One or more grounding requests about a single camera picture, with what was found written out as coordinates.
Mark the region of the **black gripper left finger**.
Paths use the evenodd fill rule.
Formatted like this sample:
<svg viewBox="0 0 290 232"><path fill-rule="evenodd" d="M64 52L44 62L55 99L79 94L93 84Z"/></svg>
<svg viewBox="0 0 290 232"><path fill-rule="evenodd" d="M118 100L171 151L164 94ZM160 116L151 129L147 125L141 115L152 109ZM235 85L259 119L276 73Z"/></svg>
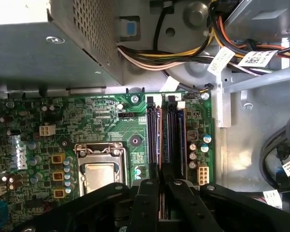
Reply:
<svg viewBox="0 0 290 232"><path fill-rule="evenodd" d="M155 232L159 217L158 167L149 165L149 178L129 188L111 183L34 217L15 232Z"/></svg>

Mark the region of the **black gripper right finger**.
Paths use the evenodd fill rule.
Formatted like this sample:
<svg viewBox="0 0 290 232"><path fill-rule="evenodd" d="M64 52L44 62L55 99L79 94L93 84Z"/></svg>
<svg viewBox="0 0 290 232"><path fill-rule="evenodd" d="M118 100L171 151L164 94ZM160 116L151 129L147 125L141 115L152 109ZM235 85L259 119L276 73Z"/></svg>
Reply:
<svg viewBox="0 0 290 232"><path fill-rule="evenodd" d="M162 167L172 202L190 232L290 232L290 214L216 184L199 191Z"/></svg>

